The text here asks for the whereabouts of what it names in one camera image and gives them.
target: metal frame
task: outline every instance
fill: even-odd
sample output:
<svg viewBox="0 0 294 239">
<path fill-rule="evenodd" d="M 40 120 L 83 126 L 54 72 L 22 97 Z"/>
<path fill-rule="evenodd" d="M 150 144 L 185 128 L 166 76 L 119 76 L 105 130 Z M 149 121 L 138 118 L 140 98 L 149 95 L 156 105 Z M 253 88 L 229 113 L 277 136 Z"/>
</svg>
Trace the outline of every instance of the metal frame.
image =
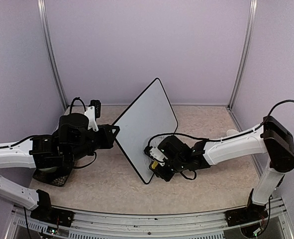
<svg viewBox="0 0 294 239">
<path fill-rule="evenodd" d="M 271 200 L 271 218 L 280 217 L 286 239 L 293 239 L 293 231 L 281 198 Z M 217 210 L 204 213 L 176 215 L 122 215 L 73 210 L 74 220 L 70 228 L 59 227 L 64 239 L 208 239 L 224 238 L 228 227 L 224 212 Z M 256 222 L 241 225 L 247 226 Z M 39 233 L 47 227 L 56 227 L 28 217 L 29 228 Z M 5 239 L 13 239 L 17 226 L 25 227 L 24 211 L 14 207 L 10 216 Z"/>
<path fill-rule="evenodd" d="M 235 85 L 234 85 L 234 88 L 233 88 L 233 91 L 231 94 L 231 98 L 228 103 L 228 107 L 231 110 L 234 107 L 235 100 L 238 95 L 240 84 L 241 84 L 241 81 L 243 78 L 244 68 L 245 68 L 247 57 L 248 57 L 248 52 L 249 52 L 251 38 L 252 38 L 252 32 L 253 32 L 253 26 L 254 26 L 254 22 L 255 22 L 256 8 L 257 8 L 257 0 L 251 0 L 249 17 L 248 17 L 247 28 L 246 28 L 246 33 L 245 33 L 245 41 L 244 41 L 244 46 L 243 46 L 243 50 L 242 50 L 240 65 L 239 65 L 239 68 L 237 71 L 236 81 L 235 81 Z"/>
<path fill-rule="evenodd" d="M 61 104 L 63 106 L 63 109 L 66 110 L 68 107 L 68 102 L 66 99 L 66 95 L 63 89 L 63 85 L 60 79 L 60 76 L 58 74 L 58 69 L 56 65 L 56 60 L 54 56 L 54 50 L 51 42 L 51 35 L 49 31 L 49 25 L 47 21 L 47 14 L 46 14 L 46 7 L 45 7 L 45 0 L 37 0 L 38 3 L 38 10 L 39 10 L 39 15 L 41 18 L 41 23 L 42 23 L 42 28 L 43 28 L 43 33 L 44 33 L 44 38 L 45 38 L 45 43 L 46 43 L 46 50 L 48 53 L 48 58 L 51 64 L 53 76 L 54 76 L 54 82 L 56 85 L 56 89 L 58 91 L 58 95 L 61 101 Z"/>
</svg>

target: black mount bracket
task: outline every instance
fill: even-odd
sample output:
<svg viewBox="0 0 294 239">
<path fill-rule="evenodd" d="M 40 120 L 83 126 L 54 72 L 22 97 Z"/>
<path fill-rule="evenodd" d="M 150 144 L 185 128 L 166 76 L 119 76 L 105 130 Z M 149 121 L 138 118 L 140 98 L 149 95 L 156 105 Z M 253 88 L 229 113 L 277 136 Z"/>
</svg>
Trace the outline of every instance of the black mount bracket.
<svg viewBox="0 0 294 239">
<path fill-rule="evenodd" d="M 227 225 L 229 227 L 251 223 L 262 219 L 262 217 L 267 218 L 268 213 L 266 210 L 266 205 L 259 206 L 252 203 L 253 190 L 250 193 L 247 206 L 245 208 L 238 208 L 233 210 L 228 210 L 225 212 L 225 217 Z"/>
<path fill-rule="evenodd" d="M 31 218 L 54 225 L 71 227 L 74 213 L 69 210 L 53 208 L 48 193 L 37 190 L 38 207 L 31 212 Z"/>
<path fill-rule="evenodd" d="M 175 173 L 181 173 L 185 170 L 196 171 L 209 168 L 210 165 L 203 157 L 205 144 L 206 141 L 199 141 L 190 148 L 175 135 L 168 136 L 158 145 L 158 149 L 167 158 L 164 160 L 165 165 L 161 166 L 152 162 L 149 165 L 149 169 L 157 177 L 169 182 Z M 151 149 L 151 146 L 147 146 L 144 149 L 144 153 L 155 160 L 149 153 Z"/>
</svg>

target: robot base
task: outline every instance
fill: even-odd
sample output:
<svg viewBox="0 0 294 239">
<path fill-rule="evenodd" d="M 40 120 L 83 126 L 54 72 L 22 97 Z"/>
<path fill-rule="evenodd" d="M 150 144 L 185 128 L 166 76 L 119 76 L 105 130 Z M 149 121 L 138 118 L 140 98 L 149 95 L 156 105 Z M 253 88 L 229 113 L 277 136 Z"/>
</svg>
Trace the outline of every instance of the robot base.
<svg viewBox="0 0 294 239">
<path fill-rule="evenodd" d="M 39 201 L 38 207 L 31 211 L 31 218 L 58 226 L 71 227 L 74 212 L 53 208 L 48 193 L 37 190 Z"/>
<path fill-rule="evenodd" d="M 263 217 L 267 218 L 268 213 L 266 205 L 259 206 L 252 203 L 253 189 L 245 208 L 233 209 L 225 212 L 227 225 L 229 227 L 251 223 L 261 220 Z"/>
</svg>

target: metal bar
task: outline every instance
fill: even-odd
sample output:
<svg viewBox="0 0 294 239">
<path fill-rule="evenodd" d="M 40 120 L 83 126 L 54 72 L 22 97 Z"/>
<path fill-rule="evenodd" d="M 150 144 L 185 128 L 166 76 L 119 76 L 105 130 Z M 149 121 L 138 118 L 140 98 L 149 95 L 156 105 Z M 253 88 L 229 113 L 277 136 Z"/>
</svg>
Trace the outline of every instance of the metal bar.
<svg viewBox="0 0 294 239">
<path fill-rule="evenodd" d="M 252 32 L 253 32 L 253 26 L 254 26 L 254 21 L 255 21 L 255 15 L 256 15 L 256 8 L 257 8 L 257 0 L 251 0 L 249 17 L 248 17 L 247 28 L 246 28 L 246 33 L 245 33 L 245 41 L 244 41 L 244 46 L 243 46 L 243 50 L 242 50 L 240 65 L 239 65 L 239 68 L 237 71 L 236 81 L 235 81 L 235 85 L 233 87 L 231 98 L 228 103 L 228 106 L 231 110 L 234 107 L 234 103 L 235 103 L 236 97 L 238 95 L 238 91 L 240 88 L 240 84 L 241 84 L 244 69 L 245 69 L 246 60 L 248 57 L 248 52 L 249 52 L 251 38 L 252 38 Z"/>
<path fill-rule="evenodd" d="M 49 25 L 48 25 L 48 21 L 47 21 L 45 0 L 37 0 L 37 3 L 38 3 L 39 15 L 41 18 L 43 34 L 44 34 L 46 49 L 47 49 L 47 53 L 48 53 L 48 58 L 49 58 L 51 68 L 52 68 L 52 73 L 54 76 L 54 82 L 55 82 L 56 89 L 58 91 L 58 95 L 59 95 L 61 104 L 63 106 L 63 109 L 66 110 L 68 107 L 68 103 L 67 103 L 66 95 L 65 95 L 65 92 L 63 89 L 63 85 L 62 85 L 60 76 L 58 74 L 58 69 L 57 69 L 56 60 L 55 60 L 54 51 L 53 51 L 53 46 L 52 46 L 52 42 L 51 42 Z"/>
<path fill-rule="evenodd" d="M 17 223 L 14 221 L 16 213 L 12 211 L 7 221 L 7 229 L 5 231 L 4 239 L 14 238 Z"/>
<path fill-rule="evenodd" d="M 272 199 L 271 208 L 272 218 L 286 212 L 281 198 Z M 100 235 L 101 238 L 190 238 L 195 235 L 220 233 L 239 227 L 229 228 L 227 226 L 224 214 L 226 210 L 176 215 L 124 215 L 82 210 L 72 211 L 75 213 L 72 227 L 60 227 L 61 230 L 69 231 L 70 235 L 83 233 Z M 15 212 L 18 217 L 22 218 L 22 226 L 24 226 L 24 211 L 21 208 L 15 208 Z M 41 228 L 47 227 L 47 225 L 53 226 L 30 217 L 28 221 L 29 223 L 37 223 Z"/>
<path fill-rule="evenodd" d="M 171 103 L 172 106 L 199 106 L 199 107 L 227 107 L 225 104 L 179 104 Z"/>
<path fill-rule="evenodd" d="M 283 215 L 279 216 L 279 220 L 281 223 L 282 231 L 284 234 L 285 239 L 294 239 L 294 228 L 289 218 L 288 213 L 284 213 Z"/>
<path fill-rule="evenodd" d="M 231 119 L 232 119 L 232 121 L 233 121 L 233 123 L 234 123 L 236 129 L 237 129 L 238 131 L 242 131 L 242 127 L 240 126 L 239 121 L 238 121 L 237 118 L 235 117 L 233 111 L 231 111 L 231 109 L 230 109 L 229 107 L 226 107 L 226 111 L 227 111 L 228 114 L 230 115 L 230 117 L 231 117 Z"/>
</svg>

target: vertical metal post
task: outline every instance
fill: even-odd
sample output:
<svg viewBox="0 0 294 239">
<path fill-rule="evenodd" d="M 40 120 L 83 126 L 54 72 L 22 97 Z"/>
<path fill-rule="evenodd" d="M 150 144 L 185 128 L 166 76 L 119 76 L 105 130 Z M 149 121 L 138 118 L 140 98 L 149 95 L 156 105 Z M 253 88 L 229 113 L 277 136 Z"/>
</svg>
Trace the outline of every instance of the vertical metal post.
<svg viewBox="0 0 294 239">
<path fill-rule="evenodd" d="M 255 21 L 255 14 L 256 14 L 256 8 L 257 8 L 257 0 L 251 0 L 251 5 L 250 5 L 250 12 L 249 12 L 249 17 L 248 17 L 248 22 L 247 22 L 247 28 L 246 28 L 246 33 L 245 33 L 245 42 L 242 50 L 242 55 L 241 55 L 241 60 L 240 60 L 240 65 L 237 71 L 236 75 L 236 81 L 235 85 L 231 94 L 230 101 L 228 103 L 228 107 L 230 110 L 233 109 L 235 100 L 238 94 L 238 91 L 240 89 L 240 84 L 242 81 L 244 69 L 245 69 L 245 64 L 250 48 L 250 43 L 251 43 L 251 38 L 252 38 L 252 32 L 253 32 L 253 26 L 254 26 L 254 21 Z"/>
<path fill-rule="evenodd" d="M 59 77 L 58 70 L 57 70 L 53 46 L 52 46 L 52 42 L 51 42 L 51 35 L 50 35 L 48 21 L 47 21 L 45 0 L 37 0 L 37 3 L 38 3 L 39 15 L 40 15 L 41 23 L 42 23 L 42 27 L 43 27 L 43 33 L 44 33 L 44 37 L 45 37 L 46 49 L 47 49 L 49 61 L 51 63 L 51 68 L 52 68 L 52 72 L 53 72 L 53 76 L 54 76 L 55 85 L 56 85 L 62 106 L 63 106 L 64 110 L 66 110 L 68 107 L 68 103 L 67 103 L 67 99 L 66 99 L 66 95 L 65 95 L 65 92 L 63 89 L 63 85 L 62 85 L 62 82 L 61 82 L 61 79 Z"/>
</svg>

